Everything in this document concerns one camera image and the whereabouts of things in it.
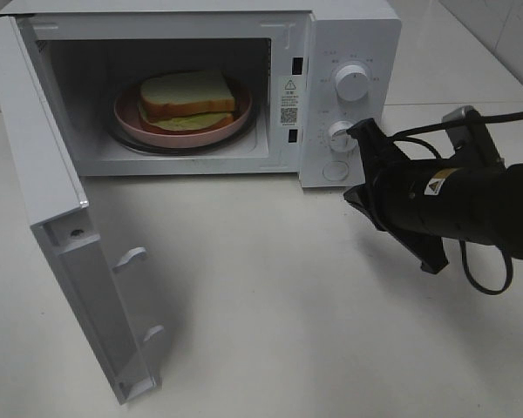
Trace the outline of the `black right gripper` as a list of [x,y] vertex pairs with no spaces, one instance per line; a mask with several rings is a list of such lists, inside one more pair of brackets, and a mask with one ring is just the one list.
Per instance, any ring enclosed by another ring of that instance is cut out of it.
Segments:
[[419,259],[424,272],[439,273],[448,265],[443,240],[422,233],[410,198],[417,183],[416,162],[387,138],[374,118],[357,122],[347,133],[358,143],[364,182],[348,189],[344,200]]

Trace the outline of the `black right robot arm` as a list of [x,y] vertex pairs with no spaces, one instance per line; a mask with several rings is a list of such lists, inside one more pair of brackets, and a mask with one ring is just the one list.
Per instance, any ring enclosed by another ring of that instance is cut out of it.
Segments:
[[450,158],[409,158],[373,119],[350,127],[365,181],[345,200],[428,273],[447,264],[444,238],[496,246],[523,260],[523,164],[505,166],[479,121],[463,118],[442,127],[454,146]]

